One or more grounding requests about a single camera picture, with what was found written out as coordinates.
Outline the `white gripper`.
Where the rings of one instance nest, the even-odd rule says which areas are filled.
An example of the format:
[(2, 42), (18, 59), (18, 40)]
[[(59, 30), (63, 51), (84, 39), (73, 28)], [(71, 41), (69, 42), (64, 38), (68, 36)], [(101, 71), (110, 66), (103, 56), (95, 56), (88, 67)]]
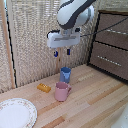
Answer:
[[(73, 46), (80, 42), (80, 29), (52, 30), (47, 34), (47, 46), (55, 49), (58, 47)], [(67, 55), (71, 55), (71, 49), (67, 49)], [(54, 51), (54, 57), (58, 57), (58, 51)]]

